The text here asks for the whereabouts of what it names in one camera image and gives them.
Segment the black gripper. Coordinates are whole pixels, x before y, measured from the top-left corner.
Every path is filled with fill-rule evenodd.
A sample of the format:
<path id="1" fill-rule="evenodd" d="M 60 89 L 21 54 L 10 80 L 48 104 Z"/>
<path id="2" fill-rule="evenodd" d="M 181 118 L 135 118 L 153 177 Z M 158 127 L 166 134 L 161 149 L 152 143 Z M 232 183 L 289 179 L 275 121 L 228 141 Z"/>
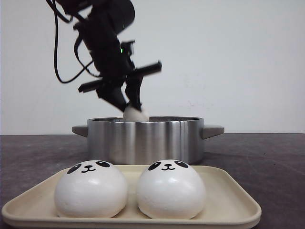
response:
<path id="1" fill-rule="evenodd" d="M 121 87 L 117 86 L 126 81 L 125 93 L 129 98 L 129 105 L 141 112 L 140 87 L 142 77 L 160 72 L 162 63 L 158 61 L 137 68 L 131 60 L 131 56 L 121 53 L 120 43 L 118 42 L 104 49 L 95 48 L 90 51 L 90 55 L 95 68 L 100 73 L 100 79 L 82 84 L 78 88 L 79 92 L 85 93 L 96 90 L 99 98 L 124 112 L 127 103 Z"/>

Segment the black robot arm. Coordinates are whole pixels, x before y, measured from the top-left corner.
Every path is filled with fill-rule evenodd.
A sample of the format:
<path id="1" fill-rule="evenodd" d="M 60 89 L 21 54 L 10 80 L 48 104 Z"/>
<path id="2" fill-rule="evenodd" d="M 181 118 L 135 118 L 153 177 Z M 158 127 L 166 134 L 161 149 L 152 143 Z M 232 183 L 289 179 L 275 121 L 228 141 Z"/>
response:
<path id="1" fill-rule="evenodd" d="M 144 76 L 157 73 L 162 63 L 157 62 L 142 68 L 136 68 L 130 56 L 133 54 L 133 41 L 119 42 L 117 36 L 126 29 L 135 17 L 134 6 L 129 0 L 53 0 L 47 2 L 54 12 L 54 18 L 65 18 L 58 11 L 60 4 L 71 19 L 77 18 L 74 29 L 79 36 L 74 44 L 74 54 L 78 55 L 81 42 L 86 45 L 91 63 L 94 64 L 98 80 L 82 84 L 79 92 L 96 91 L 119 110 L 127 106 L 141 110 L 140 87 Z"/>

